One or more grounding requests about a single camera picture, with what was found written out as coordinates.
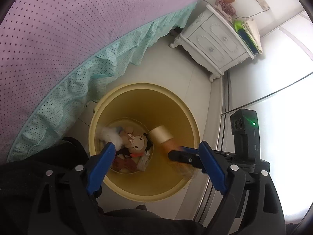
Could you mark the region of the small cartoon doll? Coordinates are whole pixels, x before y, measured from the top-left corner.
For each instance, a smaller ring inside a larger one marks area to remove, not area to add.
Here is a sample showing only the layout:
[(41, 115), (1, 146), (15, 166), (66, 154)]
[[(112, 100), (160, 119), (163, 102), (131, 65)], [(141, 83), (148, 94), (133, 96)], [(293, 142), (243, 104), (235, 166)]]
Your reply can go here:
[(151, 147), (152, 142), (148, 138), (148, 134), (136, 134), (132, 142), (132, 147), (128, 149), (123, 146), (121, 153), (125, 158), (137, 158), (146, 154)]

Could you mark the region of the white cotton ball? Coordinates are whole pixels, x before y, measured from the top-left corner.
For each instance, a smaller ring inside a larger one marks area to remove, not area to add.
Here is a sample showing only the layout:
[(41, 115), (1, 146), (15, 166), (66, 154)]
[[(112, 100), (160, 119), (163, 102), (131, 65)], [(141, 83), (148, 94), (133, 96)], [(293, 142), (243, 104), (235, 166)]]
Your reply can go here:
[(113, 143), (116, 151), (119, 151), (123, 145), (122, 138), (115, 128), (103, 127), (100, 130), (98, 137), (104, 143)]

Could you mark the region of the tan teddy bear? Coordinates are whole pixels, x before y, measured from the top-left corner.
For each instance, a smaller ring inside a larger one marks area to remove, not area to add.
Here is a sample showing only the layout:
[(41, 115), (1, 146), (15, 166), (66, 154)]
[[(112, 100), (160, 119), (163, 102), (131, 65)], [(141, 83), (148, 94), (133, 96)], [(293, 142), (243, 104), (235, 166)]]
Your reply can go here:
[(134, 131), (133, 127), (126, 127), (119, 132), (119, 136), (122, 139), (123, 146), (128, 149), (132, 147), (132, 142), (133, 139), (135, 138), (133, 131)]

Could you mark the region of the yellow trash bin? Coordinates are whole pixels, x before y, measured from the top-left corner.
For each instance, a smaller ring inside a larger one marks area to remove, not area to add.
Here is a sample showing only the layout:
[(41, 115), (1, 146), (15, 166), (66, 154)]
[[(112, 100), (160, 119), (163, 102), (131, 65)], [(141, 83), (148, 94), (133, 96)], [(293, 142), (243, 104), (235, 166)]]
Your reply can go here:
[(89, 152), (101, 152), (108, 131), (122, 139), (104, 183), (116, 194), (137, 202), (164, 200), (191, 179), (177, 171), (152, 130), (164, 126), (175, 141), (196, 148), (200, 133), (194, 116), (173, 92), (152, 83), (125, 84), (106, 93), (94, 108)]

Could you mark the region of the white nightstand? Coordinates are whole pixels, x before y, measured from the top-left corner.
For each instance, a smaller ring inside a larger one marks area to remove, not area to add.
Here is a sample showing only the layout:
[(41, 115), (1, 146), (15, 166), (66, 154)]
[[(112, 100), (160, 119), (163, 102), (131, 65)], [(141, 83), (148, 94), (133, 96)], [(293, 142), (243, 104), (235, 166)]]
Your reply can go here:
[(182, 46), (196, 63), (211, 72), (210, 82), (246, 59), (255, 59), (254, 53), (233, 26), (209, 4), (170, 44), (171, 48), (178, 46)]

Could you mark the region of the books stack on nightstand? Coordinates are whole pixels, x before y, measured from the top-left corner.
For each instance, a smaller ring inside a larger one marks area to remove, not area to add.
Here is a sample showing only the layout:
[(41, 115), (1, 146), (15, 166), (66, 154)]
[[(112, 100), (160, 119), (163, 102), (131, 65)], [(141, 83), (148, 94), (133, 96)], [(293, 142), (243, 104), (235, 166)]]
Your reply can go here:
[(263, 53), (261, 36), (254, 19), (246, 21), (235, 20), (233, 26), (254, 55)]

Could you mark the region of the plush doll on nightstand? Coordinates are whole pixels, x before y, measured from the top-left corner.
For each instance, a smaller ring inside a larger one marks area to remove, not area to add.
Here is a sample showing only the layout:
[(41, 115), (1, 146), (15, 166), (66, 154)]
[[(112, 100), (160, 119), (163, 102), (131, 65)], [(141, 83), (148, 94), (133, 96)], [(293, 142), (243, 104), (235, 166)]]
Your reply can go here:
[(237, 15), (236, 9), (232, 6), (236, 0), (216, 0), (216, 8), (229, 17), (234, 17)]

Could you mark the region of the round bed purple sheet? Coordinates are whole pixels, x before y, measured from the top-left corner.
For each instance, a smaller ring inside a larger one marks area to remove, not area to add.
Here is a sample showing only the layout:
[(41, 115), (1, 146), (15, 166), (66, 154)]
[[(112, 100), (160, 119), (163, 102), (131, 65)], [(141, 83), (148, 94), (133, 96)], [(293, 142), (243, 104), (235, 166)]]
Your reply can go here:
[(15, 0), (1, 22), (1, 163), (59, 141), (198, 0)]

